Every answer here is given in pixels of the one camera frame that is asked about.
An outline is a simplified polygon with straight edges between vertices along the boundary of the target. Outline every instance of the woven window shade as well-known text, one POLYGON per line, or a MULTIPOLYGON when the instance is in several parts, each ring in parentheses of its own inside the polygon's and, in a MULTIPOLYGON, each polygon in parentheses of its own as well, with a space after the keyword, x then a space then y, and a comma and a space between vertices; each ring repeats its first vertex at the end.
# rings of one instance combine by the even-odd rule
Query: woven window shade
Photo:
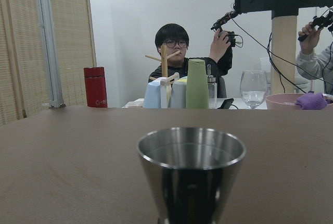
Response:
POLYGON ((83 68, 94 66, 88 0, 51 0, 62 95, 86 105, 83 68))
POLYGON ((17 63, 27 116, 48 102, 36 0, 9 0, 17 63))
POLYGON ((18 120, 18 114, 11 78, 4 17, 0 1, 0 125, 15 120, 18 120))

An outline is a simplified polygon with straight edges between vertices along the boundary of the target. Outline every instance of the pink bowl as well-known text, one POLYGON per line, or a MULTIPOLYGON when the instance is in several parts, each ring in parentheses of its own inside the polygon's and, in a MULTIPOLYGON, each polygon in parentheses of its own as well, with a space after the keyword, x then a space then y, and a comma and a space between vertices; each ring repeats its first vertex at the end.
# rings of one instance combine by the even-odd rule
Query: pink bowl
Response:
MULTIPOLYGON (((301 106, 295 105, 297 98, 304 94, 275 94, 266 97, 267 109, 294 110, 301 109, 301 106)), ((333 103, 328 104, 323 110, 333 110, 333 103)))

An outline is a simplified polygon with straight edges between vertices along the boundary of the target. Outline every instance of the hand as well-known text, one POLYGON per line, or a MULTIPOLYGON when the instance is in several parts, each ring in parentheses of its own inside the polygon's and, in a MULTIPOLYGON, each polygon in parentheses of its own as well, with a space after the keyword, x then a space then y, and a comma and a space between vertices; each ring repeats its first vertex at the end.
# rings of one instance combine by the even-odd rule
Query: hand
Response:
POLYGON ((315 28, 312 28, 311 25, 312 22, 309 22, 309 24, 305 25, 302 28, 302 31, 298 32, 299 36, 308 35, 303 42, 300 42, 301 52, 305 55, 311 54, 313 52, 313 48, 317 46, 319 42, 319 36, 323 29, 319 28, 318 30, 316 30, 315 28))
POLYGON ((230 42, 228 41, 227 32, 223 32, 223 34, 219 37, 220 29, 218 29, 214 34, 214 39, 212 44, 210 45, 210 54, 209 57, 213 59, 216 63, 221 59, 224 55, 228 47, 230 46, 230 42))

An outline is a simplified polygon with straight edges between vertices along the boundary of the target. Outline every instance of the red thermos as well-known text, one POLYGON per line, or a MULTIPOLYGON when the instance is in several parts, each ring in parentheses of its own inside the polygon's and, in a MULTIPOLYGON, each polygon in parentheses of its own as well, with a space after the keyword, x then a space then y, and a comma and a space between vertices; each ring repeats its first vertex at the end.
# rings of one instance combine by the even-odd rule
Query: red thermos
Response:
POLYGON ((83 71, 88 107, 107 108, 104 67, 84 68, 83 71))

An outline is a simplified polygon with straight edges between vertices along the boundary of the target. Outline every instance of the purple cloth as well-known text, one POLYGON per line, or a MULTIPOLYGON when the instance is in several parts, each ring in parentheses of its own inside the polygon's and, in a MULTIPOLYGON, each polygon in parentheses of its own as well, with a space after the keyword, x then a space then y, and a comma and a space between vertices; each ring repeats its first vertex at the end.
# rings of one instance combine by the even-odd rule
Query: purple cloth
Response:
POLYGON ((301 109, 323 109, 327 106, 327 101, 322 93, 309 92, 298 97, 295 104, 301 106, 301 109))

